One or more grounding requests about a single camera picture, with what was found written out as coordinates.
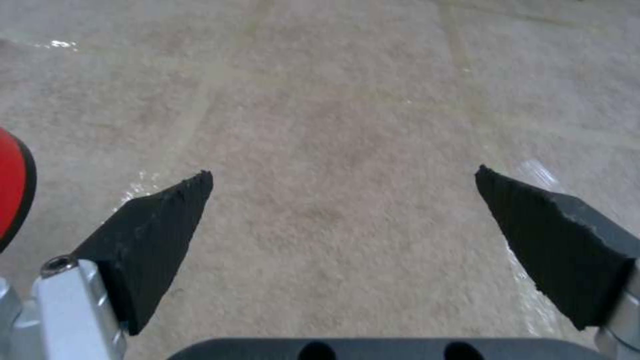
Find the hole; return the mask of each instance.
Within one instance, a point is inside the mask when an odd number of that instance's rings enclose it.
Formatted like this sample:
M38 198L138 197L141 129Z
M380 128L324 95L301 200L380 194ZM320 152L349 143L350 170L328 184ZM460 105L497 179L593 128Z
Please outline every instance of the hole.
M484 360L484 357L468 343L457 341L444 349L444 360Z
M298 360L335 360L333 349L320 341L308 343L298 354Z
M71 259L65 257L65 256L60 256L59 258L55 258L53 260L51 260L50 262L47 263L46 265L46 269L47 270L58 270L58 269L62 269L65 266L71 264Z

